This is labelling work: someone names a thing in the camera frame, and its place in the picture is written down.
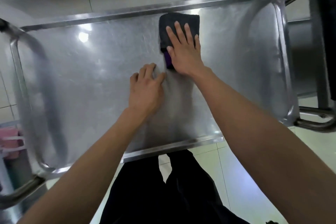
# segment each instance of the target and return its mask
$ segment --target black trousers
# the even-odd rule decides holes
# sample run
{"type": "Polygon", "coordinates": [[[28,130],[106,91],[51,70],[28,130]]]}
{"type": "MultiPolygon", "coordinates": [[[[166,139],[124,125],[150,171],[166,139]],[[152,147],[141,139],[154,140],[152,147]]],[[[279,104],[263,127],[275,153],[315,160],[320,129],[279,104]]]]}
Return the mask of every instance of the black trousers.
{"type": "Polygon", "coordinates": [[[158,157],[125,163],[100,223],[239,223],[223,206],[214,181],[188,150],[168,153],[172,172],[163,181],[158,157]]]}

